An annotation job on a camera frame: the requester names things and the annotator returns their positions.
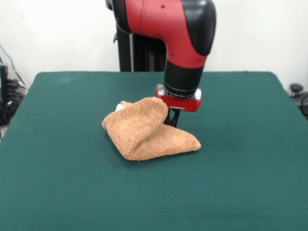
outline folded towel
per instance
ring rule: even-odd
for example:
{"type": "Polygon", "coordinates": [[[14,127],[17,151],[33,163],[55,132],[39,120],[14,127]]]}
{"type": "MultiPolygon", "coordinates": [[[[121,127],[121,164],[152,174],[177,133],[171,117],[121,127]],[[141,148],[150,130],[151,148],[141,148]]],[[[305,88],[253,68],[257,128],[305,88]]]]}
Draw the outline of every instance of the folded towel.
{"type": "Polygon", "coordinates": [[[112,142],[127,160],[148,160],[197,151],[200,142],[192,134],[163,124],[167,105],[159,98],[136,103],[122,101],[102,122],[112,142]]]}

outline green felt surface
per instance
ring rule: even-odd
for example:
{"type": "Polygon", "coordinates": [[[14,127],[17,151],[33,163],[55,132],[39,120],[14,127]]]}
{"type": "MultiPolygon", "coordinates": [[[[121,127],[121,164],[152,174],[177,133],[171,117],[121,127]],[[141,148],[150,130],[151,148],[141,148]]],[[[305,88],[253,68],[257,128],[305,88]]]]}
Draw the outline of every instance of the green felt surface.
{"type": "Polygon", "coordinates": [[[308,124],[275,75],[205,73],[178,124],[202,149],[127,161],[101,122],[161,82],[39,74],[0,144],[0,230],[308,230],[308,124]]]}

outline cable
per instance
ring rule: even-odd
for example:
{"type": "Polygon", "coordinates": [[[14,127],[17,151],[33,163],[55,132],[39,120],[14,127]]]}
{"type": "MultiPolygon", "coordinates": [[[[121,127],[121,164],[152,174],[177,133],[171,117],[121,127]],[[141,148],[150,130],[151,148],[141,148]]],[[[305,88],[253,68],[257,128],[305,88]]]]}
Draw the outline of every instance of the cable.
{"type": "Polygon", "coordinates": [[[17,71],[16,71],[16,69],[15,69],[15,66],[14,66],[14,63],[13,63],[13,59],[11,58],[11,56],[5,51],[5,49],[2,47],[1,44],[0,44],[0,48],[1,48],[1,50],[3,51],[3,53],[5,53],[5,55],[10,59],[12,68],[13,68],[14,72],[16,73],[17,77],[19,78],[19,80],[20,80],[24,85],[26,85],[25,82],[23,81],[23,79],[22,79],[22,78],[20,77],[20,75],[17,73],[17,71]]]}
{"type": "Polygon", "coordinates": [[[304,104],[305,104],[305,100],[308,99],[308,94],[305,95],[303,98],[302,98],[302,101],[300,103],[300,110],[302,111],[303,115],[305,115],[305,108],[304,108],[304,104]]]}

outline brown towel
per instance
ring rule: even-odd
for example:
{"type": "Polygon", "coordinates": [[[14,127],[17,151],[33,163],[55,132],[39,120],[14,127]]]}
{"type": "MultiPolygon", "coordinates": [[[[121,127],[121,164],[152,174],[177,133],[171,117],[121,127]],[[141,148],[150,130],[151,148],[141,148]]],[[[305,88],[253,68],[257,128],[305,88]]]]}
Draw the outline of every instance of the brown towel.
{"type": "Polygon", "coordinates": [[[192,134],[163,124],[168,107],[161,99],[121,104],[123,109],[110,113],[102,126],[125,159],[148,160],[201,148],[192,134]]]}

